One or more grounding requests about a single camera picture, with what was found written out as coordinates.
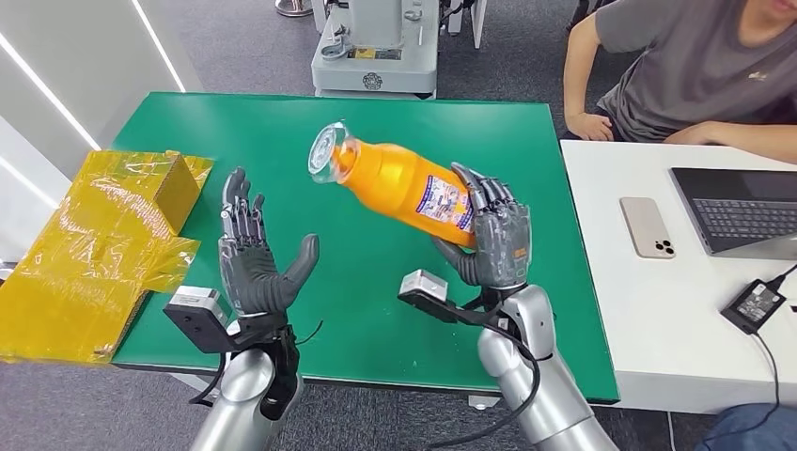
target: gray robotic hand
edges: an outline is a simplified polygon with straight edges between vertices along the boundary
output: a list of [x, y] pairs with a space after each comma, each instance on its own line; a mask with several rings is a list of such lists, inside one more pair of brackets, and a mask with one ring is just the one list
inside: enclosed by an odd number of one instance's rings
[[435, 246], [468, 285], [507, 289], [525, 284], [531, 259], [528, 206], [498, 179], [459, 163], [451, 169], [467, 187], [475, 210], [477, 249], [467, 254], [454, 243], [432, 238]]
[[228, 177], [222, 192], [222, 227], [219, 267], [227, 298], [239, 316], [283, 313], [319, 260], [319, 237], [302, 239], [299, 255], [283, 273], [274, 263], [263, 225], [263, 194], [250, 208], [250, 182], [243, 168]]

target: plastic bottle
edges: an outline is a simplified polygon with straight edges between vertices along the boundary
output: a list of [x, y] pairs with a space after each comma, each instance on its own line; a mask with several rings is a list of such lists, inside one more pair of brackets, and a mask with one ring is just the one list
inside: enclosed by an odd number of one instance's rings
[[341, 122], [320, 131], [307, 170], [349, 188], [366, 207], [443, 240], [474, 248], [473, 207], [451, 170], [395, 144], [369, 144]]

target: floor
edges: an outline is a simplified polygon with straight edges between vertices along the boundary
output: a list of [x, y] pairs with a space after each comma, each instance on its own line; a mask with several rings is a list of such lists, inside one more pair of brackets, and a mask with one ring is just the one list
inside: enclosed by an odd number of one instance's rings
[[[564, 131], [561, 71], [571, 0], [491, 2], [480, 51], [470, 23], [443, 36], [439, 97], [541, 101]], [[173, 25], [209, 91], [312, 94], [309, 61], [318, 42], [311, 18], [277, 16], [271, 2], [170, 0]], [[635, 55], [600, 54], [588, 103], [594, 104]], [[206, 410], [195, 392], [165, 374], [113, 368], [0, 364], [0, 449], [187, 449]], [[469, 433], [508, 413], [478, 412], [462, 396], [311, 385], [276, 449], [415, 450]], [[595, 408], [619, 449], [686, 451], [711, 426], [708, 415]], [[517, 426], [449, 449], [529, 449]]]

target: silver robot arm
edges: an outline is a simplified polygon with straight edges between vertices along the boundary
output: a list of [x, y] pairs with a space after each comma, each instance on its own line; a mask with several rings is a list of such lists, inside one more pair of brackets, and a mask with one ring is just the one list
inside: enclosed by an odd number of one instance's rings
[[[445, 298], [445, 281], [419, 270], [404, 278], [398, 297], [442, 321], [485, 328], [478, 340], [479, 359], [497, 380], [535, 449], [616, 451], [556, 348], [548, 295], [526, 283], [531, 259], [528, 207], [497, 179], [458, 163], [451, 169], [468, 189], [476, 249], [466, 253], [453, 243], [433, 241], [462, 281], [481, 287], [481, 294], [458, 308]], [[499, 428], [497, 425], [487, 430]], [[482, 433], [433, 443], [429, 448], [465, 443], [480, 436]]]
[[[195, 437], [195, 451], [270, 449], [304, 389], [288, 308], [318, 262], [319, 239], [307, 235], [299, 255], [279, 272], [266, 239], [264, 197], [250, 203], [249, 188], [242, 168], [227, 177], [218, 242], [222, 281], [240, 332], [225, 330], [213, 289], [181, 287], [164, 309], [200, 350], [232, 356], [227, 368], [220, 367], [220, 394]], [[210, 405], [201, 398], [211, 388], [192, 402]]]
[[271, 449], [285, 424], [285, 418], [302, 394], [298, 387], [288, 407], [276, 414], [268, 406], [275, 369], [271, 357], [259, 349], [245, 350], [227, 366], [219, 397], [196, 434], [192, 451], [263, 451]]
[[[616, 451], [559, 355], [545, 291], [528, 286], [505, 299], [501, 311], [515, 319], [522, 341], [539, 365], [537, 394], [518, 417], [526, 439], [538, 451]], [[488, 329], [479, 336], [478, 356], [509, 407], [517, 409], [531, 393], [531, 364], [512, 342]]]

